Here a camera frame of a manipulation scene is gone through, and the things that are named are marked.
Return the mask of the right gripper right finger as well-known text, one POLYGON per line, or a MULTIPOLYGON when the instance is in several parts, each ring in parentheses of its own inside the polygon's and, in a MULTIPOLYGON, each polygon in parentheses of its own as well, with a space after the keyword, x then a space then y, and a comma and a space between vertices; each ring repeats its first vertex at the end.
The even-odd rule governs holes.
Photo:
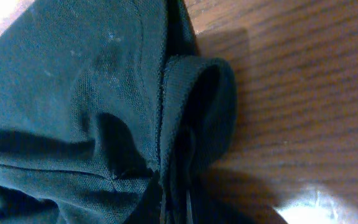
POLYGON ((186 191, 187 224, 253 224, 254 221, 226 203, 213 199, 200 183, 186 191))

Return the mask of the black t-shirt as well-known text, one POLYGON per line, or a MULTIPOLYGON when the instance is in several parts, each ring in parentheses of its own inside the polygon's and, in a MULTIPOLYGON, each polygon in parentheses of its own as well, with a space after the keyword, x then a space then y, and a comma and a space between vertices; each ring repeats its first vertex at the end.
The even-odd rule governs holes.
POLYGON ((0 36, 0 223, 124 223, 152 177, 186 223, 235 123, 182 1, 35 1, 0 36))

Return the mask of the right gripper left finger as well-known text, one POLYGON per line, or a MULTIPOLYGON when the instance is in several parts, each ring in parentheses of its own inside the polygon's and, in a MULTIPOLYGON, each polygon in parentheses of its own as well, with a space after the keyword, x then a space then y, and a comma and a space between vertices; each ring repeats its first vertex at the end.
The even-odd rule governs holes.
POLYGON ((159 177, 152 177, 140 202, 124 224, 161 224, 162 196, 159 177))

